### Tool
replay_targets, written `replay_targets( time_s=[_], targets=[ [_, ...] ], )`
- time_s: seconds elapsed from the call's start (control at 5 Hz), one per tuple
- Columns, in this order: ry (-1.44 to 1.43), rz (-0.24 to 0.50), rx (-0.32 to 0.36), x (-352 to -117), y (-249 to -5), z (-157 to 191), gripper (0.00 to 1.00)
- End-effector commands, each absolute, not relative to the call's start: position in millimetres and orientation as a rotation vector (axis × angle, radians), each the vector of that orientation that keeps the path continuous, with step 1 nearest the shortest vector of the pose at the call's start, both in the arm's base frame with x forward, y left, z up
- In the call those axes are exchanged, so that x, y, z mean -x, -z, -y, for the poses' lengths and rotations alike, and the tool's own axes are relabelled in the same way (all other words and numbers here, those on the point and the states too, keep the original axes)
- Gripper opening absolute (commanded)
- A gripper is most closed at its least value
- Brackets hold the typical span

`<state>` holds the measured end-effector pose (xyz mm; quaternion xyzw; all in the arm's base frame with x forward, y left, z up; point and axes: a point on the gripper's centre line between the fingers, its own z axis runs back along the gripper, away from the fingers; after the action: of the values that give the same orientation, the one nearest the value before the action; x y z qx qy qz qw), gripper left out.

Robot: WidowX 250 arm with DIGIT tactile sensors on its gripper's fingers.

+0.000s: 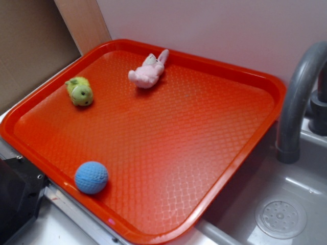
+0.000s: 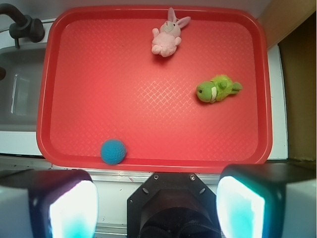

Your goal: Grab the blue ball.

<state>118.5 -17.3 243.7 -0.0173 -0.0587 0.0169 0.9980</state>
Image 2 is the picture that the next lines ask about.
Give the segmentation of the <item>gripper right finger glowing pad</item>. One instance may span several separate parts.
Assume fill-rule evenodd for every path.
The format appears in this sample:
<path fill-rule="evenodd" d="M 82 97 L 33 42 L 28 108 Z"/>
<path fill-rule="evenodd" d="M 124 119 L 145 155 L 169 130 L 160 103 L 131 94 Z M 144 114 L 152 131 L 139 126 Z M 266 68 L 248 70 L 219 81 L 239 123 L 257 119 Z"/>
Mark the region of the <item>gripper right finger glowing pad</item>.
<path fill-rule="evenodd" d="M 216 209 L 226 238 L 315 238 L 315 163 L 229 165 L 220 175 Z"/>

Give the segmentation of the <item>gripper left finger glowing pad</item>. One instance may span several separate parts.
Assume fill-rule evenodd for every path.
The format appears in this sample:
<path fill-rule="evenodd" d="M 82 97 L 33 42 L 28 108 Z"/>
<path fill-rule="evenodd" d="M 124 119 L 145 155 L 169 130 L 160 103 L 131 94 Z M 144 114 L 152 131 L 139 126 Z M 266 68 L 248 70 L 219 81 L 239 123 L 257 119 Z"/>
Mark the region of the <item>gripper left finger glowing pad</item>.
<path fill-rule="evenodd" d="M 84 170 L 2 170 L 2 238 L 92 238 L 99 196 Z"/>

